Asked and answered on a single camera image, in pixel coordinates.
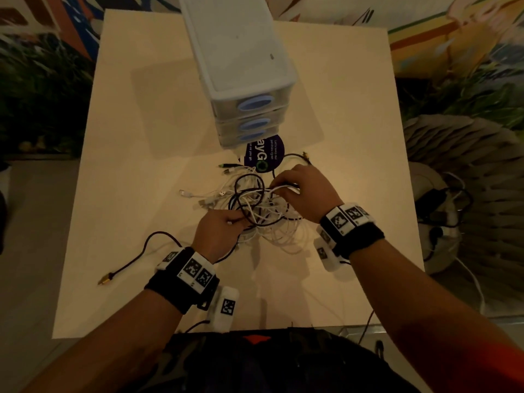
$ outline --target hand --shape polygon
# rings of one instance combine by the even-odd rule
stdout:
[[[200,219],[191,247],[214,264],[235,246],[240,233],[249,226],[240,210],[209,210]]]
[[[270,186],[286,183],[298,184],[300,194],[287,187],[278,189],[275,193],[311,222],[319,223],[325,214],[344,204],[330,181],[312,165],[295,165],[291,170],[278,174]]]

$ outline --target purple sticker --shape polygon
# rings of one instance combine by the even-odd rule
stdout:
[[[247,144],[244,165],[256,167],[258,173],[271,172],[284,159],[284,143],[278,136],[272,136]]]

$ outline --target blue drawer handle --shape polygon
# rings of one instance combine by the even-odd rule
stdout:
[[[249,131],[251,129],[257,129],[271,123],[271,118],[257,118],[256,120],[247,121],[240,124],[240,131]]]
[[[259,136],[263,135],[265,132],[262,131],[262,132],[257,132],[257,133],[249,133],[247,135],[242,135],[239,137],[239,140],[251,140],[251,139],[254,139],[254,138],[258,138]]]
[[[274,99],[271,95],[259,95],[243,101],[237,107],[241,112],[249,112],[269,105]]]

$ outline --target table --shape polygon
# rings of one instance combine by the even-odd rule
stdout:
[[[341,197],[422,268],[386,31],[275,25],[300,78],[280,127],[286,152],[307,151]],[[107,10],[53,338],[86,335],[140,292],[173,248],[166,237],[110,284],[96,283],[149,233],[190,244],[204,211],[179,190],[213,190],[223,181],[216,166],[235,160],[219,147],[182,17]],[[218,265],[221,284],[240,291],[234,330],[366,323],[371,307],[353,270],[324,270],[314,228],[304,222],[284,249],[253,241]],[[180,329],[204,318],[194,306]]]

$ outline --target gold connector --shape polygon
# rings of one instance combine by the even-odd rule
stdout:
[[[110,278],[110,275],[111,273],[108,273],[106,274],[104,277],[102,277],[98,283],[98,285],[103,285],[103,284],[107,284],[108,282],[111,281],[111,278]]]

